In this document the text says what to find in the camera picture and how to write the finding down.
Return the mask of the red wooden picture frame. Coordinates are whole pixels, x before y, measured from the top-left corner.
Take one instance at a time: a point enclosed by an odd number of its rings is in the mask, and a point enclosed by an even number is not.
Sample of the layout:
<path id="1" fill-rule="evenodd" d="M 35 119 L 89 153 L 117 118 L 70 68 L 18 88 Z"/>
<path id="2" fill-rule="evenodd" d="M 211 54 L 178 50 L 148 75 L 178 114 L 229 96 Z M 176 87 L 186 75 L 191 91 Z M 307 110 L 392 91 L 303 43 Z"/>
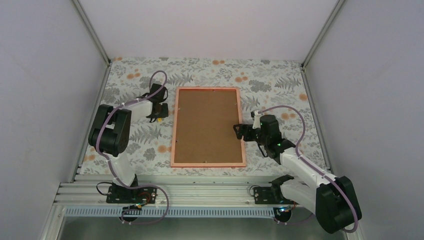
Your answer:
<path id="1" fill-rule="evenodd" d="M 233 125 L 242 123 L 238 87 L 178 87 L 170 166 L 244 168 L 246 149 Z"/>

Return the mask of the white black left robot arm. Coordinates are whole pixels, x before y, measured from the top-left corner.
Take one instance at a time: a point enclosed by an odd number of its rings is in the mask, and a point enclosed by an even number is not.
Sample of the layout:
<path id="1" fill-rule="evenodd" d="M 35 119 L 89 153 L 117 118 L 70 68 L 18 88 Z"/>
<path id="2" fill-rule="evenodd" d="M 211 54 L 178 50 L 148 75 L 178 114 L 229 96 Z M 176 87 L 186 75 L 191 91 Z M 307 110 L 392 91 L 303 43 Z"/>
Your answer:
<path id="1" fill-rule="evenodd" d="M 149 92 L 135 100 L 124 103 L 118 110 L 112 105 L 101 104 L 96 112 L 94 122 L 88 135 L 88 143 L 95 150 L 106 156 L 112 172 L 118 177 L 111 183 L 106 194 L 128 203 L 141 196 L 138 180 L 126 153 L 130 140 L 131 124 L 147 118 L 155 122 L 166 118 L 168 114 L 168 89 L 153 83 Z"/>

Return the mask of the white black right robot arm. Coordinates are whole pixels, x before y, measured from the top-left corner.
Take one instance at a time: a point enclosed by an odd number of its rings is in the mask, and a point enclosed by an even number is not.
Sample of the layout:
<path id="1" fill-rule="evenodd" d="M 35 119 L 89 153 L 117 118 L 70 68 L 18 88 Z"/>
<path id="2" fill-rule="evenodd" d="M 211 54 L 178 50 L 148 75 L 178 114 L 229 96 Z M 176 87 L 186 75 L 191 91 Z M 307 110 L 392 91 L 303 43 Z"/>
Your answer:
<path id="1" fill-rule="evenodd" d="M 362 218 L 352 181 L 319 168 L 300 153 L 299 146 L 283 137 L 274 115 L 254 116 L 253 124 L 235 124 L 237 139 L 255 142 L 263 157 L 294 172 L 256 186 L 256 204 L 299 204 L 309 210 L 329 234 L 343 230 L 353 233 Z"/>

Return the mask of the floral patterned table mat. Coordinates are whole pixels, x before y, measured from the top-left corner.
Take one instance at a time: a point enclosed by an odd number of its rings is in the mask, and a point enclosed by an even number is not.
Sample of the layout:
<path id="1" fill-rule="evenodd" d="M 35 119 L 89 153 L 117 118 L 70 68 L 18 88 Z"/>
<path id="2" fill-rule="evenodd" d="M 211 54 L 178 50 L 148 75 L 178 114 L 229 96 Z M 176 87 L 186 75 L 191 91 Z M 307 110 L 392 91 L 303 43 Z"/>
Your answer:
<path id="1" fill-rule="evenodd" d="M 102 96 L 110 106 L 165 85 L 168 116 L 134 116 L 126 148 L 137 175 L 282 176 L 290 171 L 234 125 L 274 115 L 283 138 L 321 168 L 325 161 L 300 64 L 289 60 L 118 57 Z"/>

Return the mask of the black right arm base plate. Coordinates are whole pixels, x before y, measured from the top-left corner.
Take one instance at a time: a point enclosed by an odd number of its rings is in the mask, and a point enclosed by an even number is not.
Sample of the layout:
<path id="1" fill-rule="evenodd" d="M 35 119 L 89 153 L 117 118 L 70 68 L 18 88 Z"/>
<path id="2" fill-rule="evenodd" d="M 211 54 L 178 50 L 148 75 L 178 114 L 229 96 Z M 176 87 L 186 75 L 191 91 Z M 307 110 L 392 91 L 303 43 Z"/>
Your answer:
<path id="1" fill-rule="evenodd" d="M 294 205 L 295 202 L 274 192 L 271 187 L 253 187 L 253 198 L 256 205 Z"/>

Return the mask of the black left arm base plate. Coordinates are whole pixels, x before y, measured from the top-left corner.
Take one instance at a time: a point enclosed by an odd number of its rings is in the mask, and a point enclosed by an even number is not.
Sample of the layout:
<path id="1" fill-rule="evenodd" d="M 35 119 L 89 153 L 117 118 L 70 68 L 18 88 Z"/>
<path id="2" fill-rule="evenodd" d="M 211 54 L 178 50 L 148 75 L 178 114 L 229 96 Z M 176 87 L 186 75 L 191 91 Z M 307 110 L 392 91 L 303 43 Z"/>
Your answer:
<path id="1" fill-rule="evenodd" d="M 108 204 L 154 204 L 158 189 L 156 187 L 144 187 L 128 189 L 119 185 L 109 187 L 106 202 Z"/>

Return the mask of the aluminium extrusion rail base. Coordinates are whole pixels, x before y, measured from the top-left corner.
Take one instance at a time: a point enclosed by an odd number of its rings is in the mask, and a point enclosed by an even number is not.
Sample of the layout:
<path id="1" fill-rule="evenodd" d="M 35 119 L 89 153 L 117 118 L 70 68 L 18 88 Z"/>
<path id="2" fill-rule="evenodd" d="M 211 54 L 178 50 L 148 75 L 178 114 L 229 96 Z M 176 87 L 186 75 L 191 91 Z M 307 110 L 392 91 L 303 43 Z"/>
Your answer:
<path id="1" fill-rule="evenodd" d="M 172 207 L 252 207 L 250 186 L 268 186 L 275 176 L 195 176 L 195 175 L 139 175 L 139 185 L 153 184 L 162 188 L 155 206 Z M 73 182 L 61 183 L 54 198 L 56 206 L 105 206 L 105 192 L 111 175 L 77 174 Z"/>

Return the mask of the left aluminium corner post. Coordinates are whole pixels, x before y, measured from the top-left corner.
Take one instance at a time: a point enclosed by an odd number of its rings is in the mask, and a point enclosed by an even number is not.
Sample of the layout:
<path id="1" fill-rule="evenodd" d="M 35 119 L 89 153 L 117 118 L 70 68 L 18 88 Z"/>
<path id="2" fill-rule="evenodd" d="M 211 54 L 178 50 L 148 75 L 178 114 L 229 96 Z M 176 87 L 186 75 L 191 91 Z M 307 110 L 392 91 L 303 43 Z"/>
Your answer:
<path id="1" fill-rule="evenodd" d="M 106 63 L 106 65 L 109 66 L 110 63 L 111 63 L 111 59 L 109 58 L 103 44 L 101 43 L 101 40 L 100 40 L 98 34 L 96 33 L 94 26 L 92 25 L 92 23 L 89 19 L 89 16 L 86 13 L 83 5 L 81 4 L 81 2 L 79 0 L 71 0 L 71 2 L 73 3 L 77 14 L 81 18 L 81 20 L 82 20 L 86 30 L 88 31 L 95 47 L 97 48 L 100 56 L 102 57 L 102 59 Z"/>

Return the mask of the aluminium corner post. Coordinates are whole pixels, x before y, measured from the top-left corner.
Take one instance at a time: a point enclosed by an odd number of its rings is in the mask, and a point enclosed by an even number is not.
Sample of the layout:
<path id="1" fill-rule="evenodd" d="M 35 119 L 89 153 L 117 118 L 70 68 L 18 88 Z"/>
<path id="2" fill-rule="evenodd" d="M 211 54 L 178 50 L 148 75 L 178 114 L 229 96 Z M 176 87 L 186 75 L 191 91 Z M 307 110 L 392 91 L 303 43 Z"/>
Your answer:
<path id="1" fill-rule="evenodd" d="M 332 23 L 334 22 L 335 18 L 338 16 L 339 12 L 341 11 L 342 7 L 345 4 L 345 0 L 337 0 L 334 7 L 332 8 L 328 18 L 326 19 L 323 27 L 319 31 L 316 39 L 314 40 L 310 50 L 308 51 L 304 61 L 301 64 L 301 69 L 303 71 L 306 70 L 307 66 L 309 65 L 314 53 L 316 52 L 317 48 L 319 47 L 320 43 L 322 42 L 323 38 L 325 37 L 327 31 L 331 27 Z"/>
<path id="2" fill-rule="evenodd" d="M 111 59 L 109 58 L 103 44 L 101 43 L 101 40 L 100 40 L 98 34 L 96 33 L 94 26 L 92 25 L 92 23 L 89 19 L 89 16 L 86 13 L 83 5 L 81 4 L 81 2 L 79 0 L 71 0 L 71 2 L 73 3 L 77 14 L 81 18 L 81 20 L 82 20 L 86 30 L 88 31 L 95 47 L 97 48 L 100 56 L 102 57 L 102 59 L 106 63 L 106 65 L 109 66 L 110 63 L 111 63 Z"/>

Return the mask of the right aluminium corner post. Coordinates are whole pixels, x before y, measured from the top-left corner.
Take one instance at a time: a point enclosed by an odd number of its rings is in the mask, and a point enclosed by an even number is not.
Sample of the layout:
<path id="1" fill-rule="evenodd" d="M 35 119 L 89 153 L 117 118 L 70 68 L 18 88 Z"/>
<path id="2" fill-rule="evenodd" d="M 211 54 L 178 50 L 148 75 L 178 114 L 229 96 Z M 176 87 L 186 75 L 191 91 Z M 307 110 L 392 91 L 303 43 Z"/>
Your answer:
<path id="1" fill-rule="evenodd" d="M 306 70 L 307 66 L 309 65 L 314 53 L 316 52 L 317 48 L 319 47 L 320 43 L 322 42 L 323 38 L 325 37 L 327 31 L 331 27 L 332 23 L 334 22 L 335 18 L 338 16 L 339 12 L 341 11 L 342 7 L 345 4 L 345 0 L 337 0 L 334 7 L 332 8 L 328 18 L 326 19 L 323 27 L 319 31 L 316 39 L 314 40 L 310 50 L 308 51 L 304 61 L 301 64 L 301 69 L 303 71 Z"/>

